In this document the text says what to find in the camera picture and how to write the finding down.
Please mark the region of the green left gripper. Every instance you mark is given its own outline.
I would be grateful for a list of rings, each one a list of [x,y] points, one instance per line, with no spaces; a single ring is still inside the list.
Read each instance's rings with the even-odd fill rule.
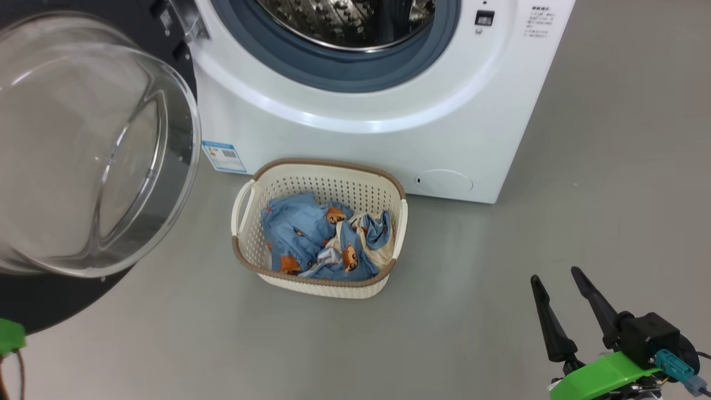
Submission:
[[[1,356],[7,356],[26,346],[26,330],[22,324],[3,318],[0,324]]]

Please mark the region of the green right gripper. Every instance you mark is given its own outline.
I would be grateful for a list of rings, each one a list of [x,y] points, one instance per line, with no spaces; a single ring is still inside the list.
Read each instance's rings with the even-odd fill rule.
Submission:
[[[594,284],[579,267],[571,267],[571,274],[580,294],[589,302],[594,316],[601,327],[603,345],[607,349],[619,349],[619,334],[615,317],[617,311],[611,306]],[[549,305],[549,294],[541,279],[530,278],[535,307],[540,321],[544,346],[549,361],[569,363],[577,360],[577,345],[567,337],[558,317]],[[643,369],[622,352],[605,354],[596,361],[581,367],[549,386],[551,399],[594,399],[620,387],[632,384],[642,377],[660,372],[653,365]]]

